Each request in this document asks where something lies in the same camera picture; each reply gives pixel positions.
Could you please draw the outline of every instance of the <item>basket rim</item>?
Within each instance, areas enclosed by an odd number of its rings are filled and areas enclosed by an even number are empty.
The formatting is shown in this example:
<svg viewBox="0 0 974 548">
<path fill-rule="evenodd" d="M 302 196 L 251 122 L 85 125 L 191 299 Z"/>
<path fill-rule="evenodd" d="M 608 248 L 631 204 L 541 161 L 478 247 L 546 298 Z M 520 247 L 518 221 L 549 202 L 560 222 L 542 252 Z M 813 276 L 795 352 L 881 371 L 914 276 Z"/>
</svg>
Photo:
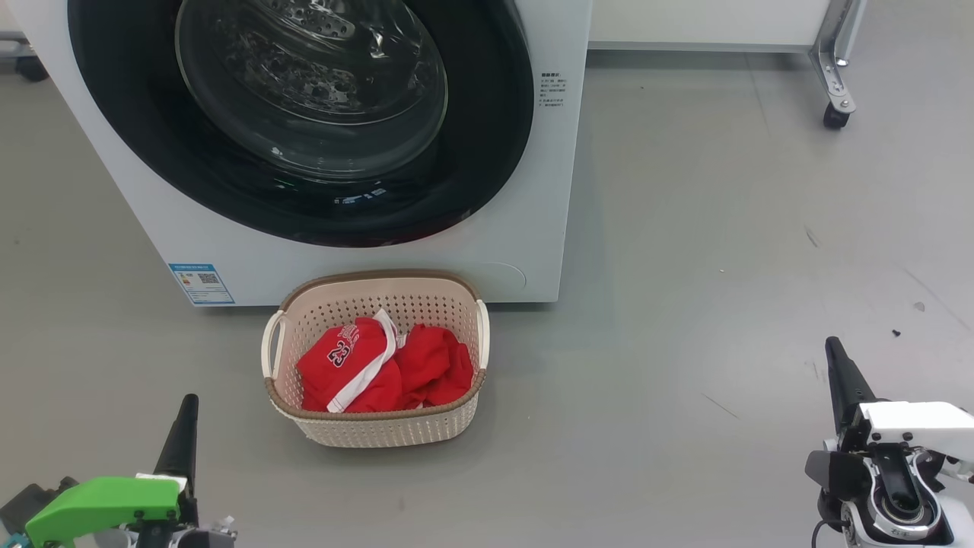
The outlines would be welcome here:
<svg viewBox="0 0 974 548">
<path fill-rule="evenodd" d="M 473 300 L 481 300 L 480 293 L 466 280 L 452 274 L 450 272 L 443 272 L 440 270 L 428 270 L 428 269 L 387 269 L 387 270 L 369 270 L 365 272 L 355 272 L 349 274 L 336 274 L 333 276 L 324 276 L 321 278 L 316 278 L 299 286 L 296 290 L 291 292 L 290 295 L 281 304 L 281 311 L 286 314 L 288 309 L 294 301 L 297 300 L 302 294 L 322 287 L 330 286 L 333 284 L 341 284 L 345 282 L 362 282 L 368 280 L 394 280 L 394 279 L 427 279 L 427 280 L 444 280 L 447 282 L 454 282 L 463 286 L 465 290 L 470 293 Z M 376 421 L 376 420 L 395 420 L 399 418 L 419 418 L 424 416 L 432 416 L 435 414 L 442 414 L 445 412 L 455 411 L 473 399 L 474 396 L 480 391 L 483 386 L 484 380 L 487 377 L 487 370 L 484 368 L 479 368 L 477 370 L 477 376 L 473 378 L 473 383 L 470 385 L 470 390 L 467 394 L 464 394 L 459 400 L 447 404 L 445 406 L 436 406 L 434 408 L 423 408 L 418 410 L 406 410 L 406 411 L 386 411 L 386 412 L 357 412 L 357 413 L 345 413 L 345 412 L 320 412 L 320 411 L 304 411 L 289 405 L 278 393 L 278 389 L 274 385 L 274 379 L 267 377 L 264 378 L 264 386 L 267 388 L 267 393 L 271 397 L 271 401 L 275 406 L 278 407 L 281 412 L 292 419 L 301 420 L 330 420 L 330 421 L 347 421 L 347 422 L 357 422 L 357 421 Z"/>
<path fill-rule="evenodd" d="M 274 387 L 274 380 L 272 378 L 264 379 L 264 386 L 267 388 L 268 395 L 271 396 L 271 402 L 281 410 L 282 413 L 287 415 L 292 419 L 301 420 L 329 420 L 329 421 L 345 421 L 345 422 L 362 422 L 362 421 L 376 421 L 376 420 L 396 420 L 398 418 L 420 418 L 424 416 L 432 416 L 435 414 L 443 414 L 450 411 L 455 411 L 464 405 L 466 405 L 474 396 L 480 392 L 480 388 L 483 386 L 484 380 L 487 378 L 487 370 L 479 370 L 477 376 L 473 379 L 473 384 L 470 385 L 470 390 L 467 394 L 464 394 L 459 400 L 447 404 L 445 406 L 436 406 L 434 408 L 422 408 L 418 410 L 406 410 L 406 411 L 385 411 L 385 412 L 320 412 L 320 411 L 304 411 L 297 409 L 294 406 L 289 405 L 278 394 L 277 388 Z"/>
<path fill-rule="evenodd" d="M 321 278 L 316 278 L 309 282 L 305 282 L 298 286 L 296 290 L 291 292 L 290 295 L 281 304 L 281 310 L 287 313 L 287 310 L 294 304 L 299 296 L 307 293 L 310 290 L 322 287 L 330 286 L 333 284 L 342 284 L 345 282 L 364 282 L 368 280 L 395 280 L 395 279 L 426 279 L 426 280 L 445 280 L 447 282 L 454 282 L 464 287 L 465 290 L 470 292 L 470 296 L 473 300 L 481 300 L 480 293 L 471 284 L 464 280 L 460 276 L 452 274 L 450 272 L 443 272 L 440 270 L 424 270 L 424 269 L 389 269 L 389 270 L 368 270 L 365 272 L 355 272 L 350 274 L 335 274 L 333 276 L 323 276 Z"/>
</svg>

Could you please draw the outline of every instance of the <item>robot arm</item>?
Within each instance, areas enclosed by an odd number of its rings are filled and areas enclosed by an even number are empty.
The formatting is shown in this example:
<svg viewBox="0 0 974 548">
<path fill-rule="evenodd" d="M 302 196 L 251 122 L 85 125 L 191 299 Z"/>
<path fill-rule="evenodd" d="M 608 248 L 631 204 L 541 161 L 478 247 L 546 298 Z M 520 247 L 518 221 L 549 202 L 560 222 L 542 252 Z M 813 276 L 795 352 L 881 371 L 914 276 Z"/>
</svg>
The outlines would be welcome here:
<svg viewBox="0 0 974 548">
<path fill-rule="evenodd" d="M 838 437 L 805 464 L 822 487 L 823 522 L 850 547 L 974 543 L 966 508 L 937 494 L 938 474 L 974 476 L 974 416 L 942 402 L 881 401 L 837 338 L 826 354 Z"/>
<path fill-rule="evenodd" d="M 78 485 L 70 478 L 58 490 L 36 485 L 0 509 L 11 539 L 4 548 L 73 548 L 94 533 L 95 542 L 129 548 L 231 548 L 230 522 L 200 528 L 196 481 L 196 424 L 200 400 L 183 399 L 153 474 L 96 478 Z"/>
</svg>

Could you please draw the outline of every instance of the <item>beige basket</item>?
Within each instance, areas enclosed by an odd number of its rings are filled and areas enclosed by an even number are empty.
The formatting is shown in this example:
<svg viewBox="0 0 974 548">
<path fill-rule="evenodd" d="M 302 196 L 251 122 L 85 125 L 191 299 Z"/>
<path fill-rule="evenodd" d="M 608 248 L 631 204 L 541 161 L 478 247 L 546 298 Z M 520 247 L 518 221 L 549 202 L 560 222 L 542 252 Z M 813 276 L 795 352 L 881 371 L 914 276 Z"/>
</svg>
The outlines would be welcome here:
<svg viewBox="0 0 974 548">
<path fill-rule="evenodd" d="M 450 405 L 413 411 L 302 410 L 298 360 L 329 328 L 371 317 L 380 308 L 400 333 L 425 324 L 446 328 L 466 344 L 475 371 L 469 392 Z M 477 411 L 489 353 L 490 319 L 474 289 L 448 274 L 385 271 L 321 278 L 298 288 L 267 323 L 261 361 L 274 407 L 309 439 L 334 448 L 391 448 L 449 440 L 466 430 Z"/>
</svg>

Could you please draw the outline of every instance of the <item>white stripe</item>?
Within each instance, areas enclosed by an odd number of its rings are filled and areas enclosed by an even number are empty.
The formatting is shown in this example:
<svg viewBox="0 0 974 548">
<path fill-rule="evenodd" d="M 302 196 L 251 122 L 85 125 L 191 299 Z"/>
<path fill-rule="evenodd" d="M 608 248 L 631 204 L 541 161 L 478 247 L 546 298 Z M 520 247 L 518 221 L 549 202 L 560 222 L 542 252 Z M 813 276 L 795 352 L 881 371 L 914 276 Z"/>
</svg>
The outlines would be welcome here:
<svg viewBox="0 0 974 548">
<path fill-rule="evenodd" d="M 393 319 L 389 317 L 384 308 L 380 308 L 372 319 L 382 324 L 382 330 L 386 332 L 386 351 L 369 362 L 362 371 L 358 372 L 348 384 L 338 391 L 338 394 L 335 394 L 334 399 L 328 403 L 330 412 L 345 412 L 345 409 L 368 388 L 368 385 L 372 384 L 375 377 L 379 375 L 382 366 L 395 354 L 396 332 Z"/>
</svg>

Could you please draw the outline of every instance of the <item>white washing machine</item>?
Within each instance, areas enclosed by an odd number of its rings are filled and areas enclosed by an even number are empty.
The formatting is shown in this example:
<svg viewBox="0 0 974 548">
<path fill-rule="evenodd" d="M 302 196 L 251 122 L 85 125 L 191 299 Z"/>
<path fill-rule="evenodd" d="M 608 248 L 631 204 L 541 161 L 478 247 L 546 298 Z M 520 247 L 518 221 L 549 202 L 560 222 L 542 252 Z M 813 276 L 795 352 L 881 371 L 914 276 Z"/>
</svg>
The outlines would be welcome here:
<svg viewBox="0 0 974 548">
<path fill-rule="evenodd" d="M 7 0 L 189 300 L 553 301 L 592 0 Z"/>
</svg>

